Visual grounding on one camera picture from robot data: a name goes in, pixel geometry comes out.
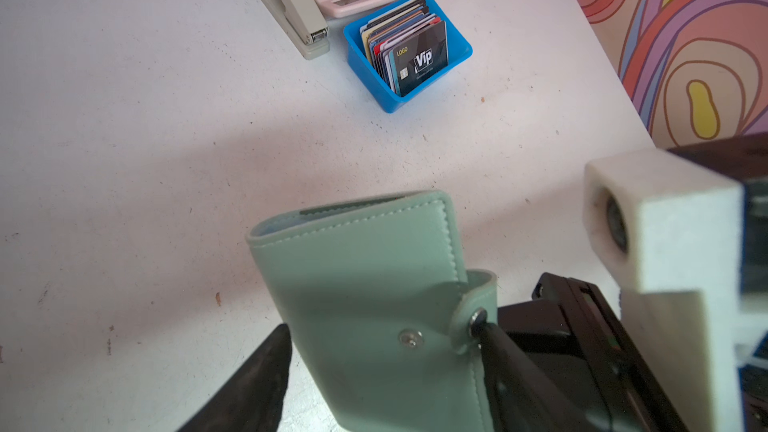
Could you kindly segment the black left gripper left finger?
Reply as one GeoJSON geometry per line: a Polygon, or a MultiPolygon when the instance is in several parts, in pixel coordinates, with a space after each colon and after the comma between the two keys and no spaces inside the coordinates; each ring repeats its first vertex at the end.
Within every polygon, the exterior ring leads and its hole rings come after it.
{"type": "Polygon", "coordinates": [[[277,431],[289,384],[292,351],[289,327],[281,324],[180,429],[277,431]]]}

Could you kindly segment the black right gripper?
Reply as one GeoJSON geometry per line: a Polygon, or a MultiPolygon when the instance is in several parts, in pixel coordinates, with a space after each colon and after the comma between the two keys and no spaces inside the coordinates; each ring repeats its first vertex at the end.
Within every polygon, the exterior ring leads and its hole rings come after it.
{"type": "Polygon", "coordinates": [[[596,285],[544,273],[530,301],[499,308],[497,325],[595,431],[685,430],[596,285]]]}

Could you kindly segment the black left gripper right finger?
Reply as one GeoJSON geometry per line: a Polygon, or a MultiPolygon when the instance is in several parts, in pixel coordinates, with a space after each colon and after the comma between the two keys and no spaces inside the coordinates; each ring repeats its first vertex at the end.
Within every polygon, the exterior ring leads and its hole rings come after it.
{"type": "Polygon", "coordinates": [[[481,324],[479,342],[496,431],[597,429],[498,325],[481,324]]]}

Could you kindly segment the mint green card holder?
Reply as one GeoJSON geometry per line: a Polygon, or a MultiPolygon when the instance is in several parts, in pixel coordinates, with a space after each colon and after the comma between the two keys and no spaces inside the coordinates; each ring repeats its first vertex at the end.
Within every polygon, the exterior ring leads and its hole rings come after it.
{"type": "Polygon", "coordinates": [[[450,197],[406,192],[282,214],[247,241],[292,341],[348,431],[489,431],[471,320],[497,278],[464,261],[450,197]]]}

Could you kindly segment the black vip card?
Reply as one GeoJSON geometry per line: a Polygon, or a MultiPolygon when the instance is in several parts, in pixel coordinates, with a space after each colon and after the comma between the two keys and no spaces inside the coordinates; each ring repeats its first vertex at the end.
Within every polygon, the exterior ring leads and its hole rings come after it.
{"type": "Polygon", "coordinates": [[[446,24],[433,17],[396,42],[386,55],[392,89],[404,97],[447,64],[446,24]]]}

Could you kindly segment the blue plastic card tray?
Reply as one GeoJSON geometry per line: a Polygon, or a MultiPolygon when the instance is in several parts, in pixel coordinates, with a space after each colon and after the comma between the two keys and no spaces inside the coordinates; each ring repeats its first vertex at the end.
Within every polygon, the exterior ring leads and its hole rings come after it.
{"type": "Polygon", "coordinates": [[[473,52],[435,0],[399,0],[348,24],[343,33],[349,66],[387,113],[473,52]]]}

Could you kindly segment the stack of cards in tray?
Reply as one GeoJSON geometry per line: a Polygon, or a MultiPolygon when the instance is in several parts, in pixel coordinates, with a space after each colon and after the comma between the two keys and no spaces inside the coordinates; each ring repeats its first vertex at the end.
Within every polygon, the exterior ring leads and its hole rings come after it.
{"type": "MultiPolygon", "coordinates": [[[[387,71],[387,65],[385,63],[386,55],[393,45],[407,33],[419,28],[425,22],[431,21],[435,16],[440,17],[440,15],[431,11],[426,0],[408,0],[385,13],[374,17],[360,28],[360,38],[362,40],[364,55],[374,71],[393,93],[394,91],[390,85],[391,74],[387,71]]],[[[437,69],[432,76],[436,75],[438,71],[448,65],[449,54],[447,42],[446,51],[447,64],[437,69]]]]}

